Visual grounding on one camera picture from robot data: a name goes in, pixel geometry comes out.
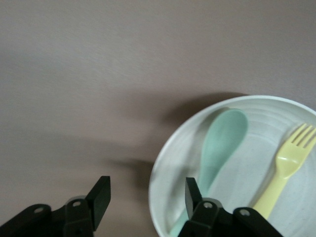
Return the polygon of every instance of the white plate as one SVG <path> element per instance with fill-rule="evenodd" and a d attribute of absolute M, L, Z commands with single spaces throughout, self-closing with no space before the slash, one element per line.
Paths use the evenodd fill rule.
<path fill-rule="evenodd" d="M 243 110 L 249 131 L 241 146 L 223 166 L 209 197 L 232 212 L 251 206 L 262 184 L 273 173 L 271 165 L 280 143 L 302 123 L 316 125 L 316 112 L 297 102 L 274 96 L 242 96 L 214 104 L 181 125 L 161 150 L 153 167 L 149 203 L 161 237 L 185 208 L 185 177 L 198 178 L 201 147 L 209 123 L 221 108 Z M 268 221 L 285 237 L 316 234 L 316 148 L 288 181 Z"/>

